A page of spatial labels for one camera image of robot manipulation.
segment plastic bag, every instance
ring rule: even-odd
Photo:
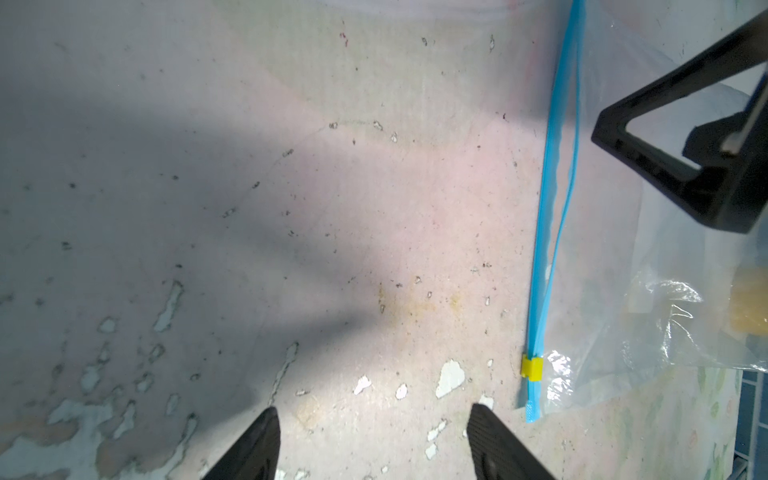
[[[597,0],[585,2],[580,62],[581,145],[557,266],[551,269],[544,411],[609,399],[672,364],[766,371],[768,348],[762,347],[768,342],[760,341],[765,337],[756,341],[729,321],[731,281],[749,245],[759,244],[760,228],[744,236],[703,227],[590,141],[603,108],[676,65]],[[718,84],[627,128],[679,155],[692,127],[742,110],[747,99]],[[565,125],[563,159],[571,157],[568,138],[574,131],[573,122]],[[564,161],[558,168],[555,211],[565,199],[569,167]],[[752,272],[749,279],[759,281],[761,274]]]

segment paint chip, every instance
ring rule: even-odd
[[[277,376],[275,377],[275,382],[272,384],[272,393],[270,394],[270,402],[268,403],[268,405],[272,406],[275,404],[275,397],[277,397],[277,390],[280,388],[280,383],[283,381],[283,377],[288,371],[288,367],[290,366],[290,364],[296,360],[296,354],[298,352],[299,352],[298,342],[291,343],[288,349],[286,350],[286,361],[283,363],[283,366],[280,367],[280,371],[277,372]]]
[[[165,302],[165,310],[157,316],[157,322],[154,324],[155,332],[164,332],[170,328],[170,321],[174,318],[176,309],[179,307],[179,298],[184,293],[184,285],[174,280],[174,285],[170,288],[168,300]]]
[[[157,345],[154,346],[152,351],[149,352],[149,358],[148,358],[149,363],[154,363],[155,360],[162,357],[164,353],[165,353],[165,347],[163,346],[162,343],[158,343]]]
[[[117,440],[121,436],[123,436],[126,432],[133,430],[135,419],[136,419],[136,402],[131,400],[130,402],[128,402],[128,405],[125,407],[125,412],[123,412],[123,421],[114,430],[114,433],[112,433],[112,439]]]
[[[96,361],[101,364],[105,364],[109,362],[110,358],[111,358],[111,351],[109,350],[109,342],[105,342],[104,345],[101,347],[101,351],[98,353],[98,358],[96,359]]]
[[[176,409],[179,406],[179,401],[181,400],[181,396],[178,393],[171,393],[168,397],[168,401],[165,402],[165,415],[171,416],[174,413],[176,413]]]
[[[363,390],[367,389],[373,385],[370,380],[368,380],[368,377],[363,375],[360,377],[360,380],[357,381],[357,386],[355,387],[353,393],[355,395],[359,395]]]
[[[401,386],[397,387],[397,391],[395,392],[395,398],[398,400],[402,400],[408,395],[408,386],[403,383]]]
[[[445,430],[446,426],[448,426],[448,420],[440,420],[440,423],[434,429],[427,432],[427,442],[434,442],[438,435],[440,435],[440,432]]]
[[[99,333],[115,333],[118,331],[118,321],[111,316],[105,317],[98,326]]]
[[[134,384],[136,385],[136,391],[139,393],[144,393],[149,390],[153,383],[154,375],[149,372],[143,374],[139,380],[134,381]]]
[[[440,380],[435,390],[435,396],[441,399],[464,383],[465,374],[462,367],[455,360],[449,360],[440,369]]]
[[[435,445],[434,443],[431,444],[424,451],[424,454],[427,455],[427,460],[432,460],[433,458],[435,458],[435,455],[437,455],[437,445]]]
[[[491,410],[493,410],[493,399],[491,397],[489,397],[489,396],[485,396],[484,393],[482,395],[480,395],[480,400],[478,400],[478,403],[480,405],[485,405],[488,408],[490,408]]]
[[[101,365],[86,365],[83,368],[83,376],[80,377],[80,388],[85,395],[91,393],[101,381]]]

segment grout line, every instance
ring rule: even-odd
[[[763,402],[763,373],[757,374],[755,388],[755,403],[752,406],[752,429],[750,430],[750,458],[757,453],[757,424],[760,423],[760,405]],[[746,467],[746,480],[755,480],[755,462],[749,462]]]

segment peeling paint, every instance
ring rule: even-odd
[[[170,328],[170,321],[176,314],[176,309],[179,307],[179,298],[184,293],[184,285],[181,282],[174,280],[174,285],[170,288],[168,294],[168,300],[165,302],[165,310],[157,316],[157,322],[154,324],[155,332],[164,332]]]
[[[115,333],[118,331],[118,321],[111,316],[105,317],[98,325],[100,333]]]
[[[93,392],[96,385],[101,381],[101,365],[86,365],[83,368],[83,375],[80,377],[80,388],[85,395]]]
[[[395,392],[395,398],[398,400],[402,400],[408,395],[408,386],[403,383],[401,386],[397,387],[397,391]]]
[[[490,408],[491,410],[493,410],[493,399],[491,397],[489,397],[489,396],[485,396],[484,393],[482,395],[480,395],[480,400],[478,400],[478,403],[480,405],[485,405],[488,408]]]
[[[125,412],[123,412],[123,421],[120,425],[114,430],[112,433],[112,439],[117,440],[121,436],[123,436],[126,432],[129,432],[134,429],[134,421],[136,419],[136,402],[131,400],[128,402],[128,405],[125,407]]]
[[[152,387],[152,384],[154,383],[154,375],[152,375],[149,372],[146,372],[141,376],[139,380],[136,380],[134,384],[136,384],[136,391],[139,393],[144,393],[147,390],[149,390]]]
[[[435,458],[435,455],[437,455],[437,445],[433,443],[427,447],[427,449],[424,451],[424,455],[427,455],[427,460],[432,460]]]
[[[149,360],[149,363],[154,363],[155,360],[162,357],[164,353],[165,353],[165,347],[163,346],[162,343],[158,343],[157,345],[154,346],[152,351],[149,352],[149,358],[147,359]]]
[[[360,377],[360,379],[357,381],[357,386],[352,391],[355,395],[359,395],[363,390],[367,389],[373,385],[370,380],[368,380],[368,377],[363,375]]]
[[[268,403],[268,405],[272,406],[275,404],[275,397],[277,396],[277,390],[280,388],[280,383],[283,381],[283,377],[288,371],[288,367],[290,366],[290,364],[296,360],[296,354],[298,352],[299,352],[298,342],[291,343],[288,349],[286,350],[286,361],[285,363],[283,363],[283,366],[280,367],[280,371],[277,373],[277,376],[275,377],[275,383],[272,384],[272,393],[270,394],[270,402]]]
[[[176,413],[176,408],[179,406],[181,396],[178,393],[171,393],[168,397],[168,401],[165,402],[165,415],[171,416]]]
[[[98,426],[114,417],[112,398],[101,405],[84,404],[66,399],[48,416],[48,425],[76,421],[77,432],[65,442],[37,445],[26,437],[17,437],[11,447],[0,455],[0,477],[17,478],[25,475],[42,477],[60,470],[76,480],[107,480],[96,468],[98,449],[104,436]],[[183,460],[189,439],[197,427],[197,417],[187,418],[184,434],[173,455],[160,467],[141,472],[133,461],[114,480],[166,480],[168,474]]]
[[[440,369],[440,380],[435,390],[435,396],[439,399],[448,395],[464,383],[465,374],[462,367],[455,360],[449,360]]]
[[[445,430],[445,427],[448,426],[448,420],[442,419],[440,420],[440,423],[432,430],[430,430],[427,433],[427,442],[434,442],[435,439],[437,439],[438,435],[440,435],[440,432]]]

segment stain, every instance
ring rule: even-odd
[[[725,385],[725,369],[718,369],[717,372],[717,381],[715,382],[715,392],[720,393],[723,390],[723,385]]]
[[[293,416],[299,421],[302,427],[308,431],[313,431],[322,418],[320,403],[314,395],[306,396],[296,410]]]
[[[656,422],[656,417],[658,416],[659,410],[661,410],[661,404],[664,401],[663,395],[658,395],[653,403],[650,404],[650,408],[648,409],[648,414],[645,415],[645,426],[646,428],[651,427],[654,422]]]
[[[449,305],[451,307],[451,311],[456,317],[460,317],[462,315],[462,297],[458,294],[458,292],[451,295],[451,298],[449,299]]]
[[[707,386],[707,369],[700,366],[696,377],[699,382],[699,392],[704,393],[704,387]]]

